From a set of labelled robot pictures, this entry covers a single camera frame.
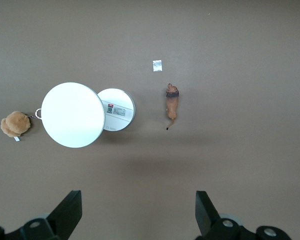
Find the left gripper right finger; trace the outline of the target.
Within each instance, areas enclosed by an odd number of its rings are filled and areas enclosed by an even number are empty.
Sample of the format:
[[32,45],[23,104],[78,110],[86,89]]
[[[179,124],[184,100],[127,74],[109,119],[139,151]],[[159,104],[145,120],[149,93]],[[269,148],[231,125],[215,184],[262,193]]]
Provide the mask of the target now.
[[198,240],[290,240],[280,228],[262,225],[256,232],[247,230],[238,221],[221,217],[206,191],[197,191],[195,218],[200,230]]

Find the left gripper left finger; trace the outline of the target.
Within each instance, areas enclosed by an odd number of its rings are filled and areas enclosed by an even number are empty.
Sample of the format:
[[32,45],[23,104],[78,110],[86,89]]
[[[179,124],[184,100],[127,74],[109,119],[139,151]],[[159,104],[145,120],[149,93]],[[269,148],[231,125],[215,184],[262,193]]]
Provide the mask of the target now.
[[47,217],[29,220],[10,233],[0,226],[0,240],[67,240],[81,218],[82,192],[72,190]]

